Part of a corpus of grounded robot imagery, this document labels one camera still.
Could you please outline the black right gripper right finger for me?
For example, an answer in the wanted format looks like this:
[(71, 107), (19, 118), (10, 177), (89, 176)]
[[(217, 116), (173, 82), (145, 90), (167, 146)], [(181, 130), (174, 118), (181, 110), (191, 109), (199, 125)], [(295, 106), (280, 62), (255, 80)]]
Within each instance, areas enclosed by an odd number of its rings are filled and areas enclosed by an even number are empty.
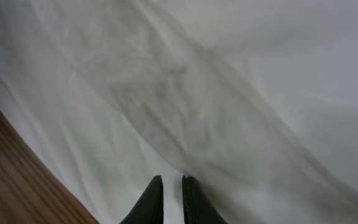
[(182, 203), (185, 224), (227, 224), (193, 176), (182, 177)]

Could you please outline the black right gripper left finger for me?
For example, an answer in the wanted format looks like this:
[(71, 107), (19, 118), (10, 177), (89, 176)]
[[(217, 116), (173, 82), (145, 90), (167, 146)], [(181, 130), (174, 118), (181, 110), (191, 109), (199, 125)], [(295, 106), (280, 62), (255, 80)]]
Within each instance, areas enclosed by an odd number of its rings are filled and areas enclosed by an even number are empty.
[(153, 177), (120, 224), (163, 224), (163, 182), (160, 175)]

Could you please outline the white t-shirt black print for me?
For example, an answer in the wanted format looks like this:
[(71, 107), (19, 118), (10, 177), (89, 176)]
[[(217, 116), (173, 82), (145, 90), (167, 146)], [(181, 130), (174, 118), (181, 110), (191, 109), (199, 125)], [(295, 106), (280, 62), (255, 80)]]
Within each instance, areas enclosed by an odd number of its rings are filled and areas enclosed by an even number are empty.
[(155, 175), (229, 223), (358, 223), (358, 1), (0, 1), (0, 110), (103, 223)]

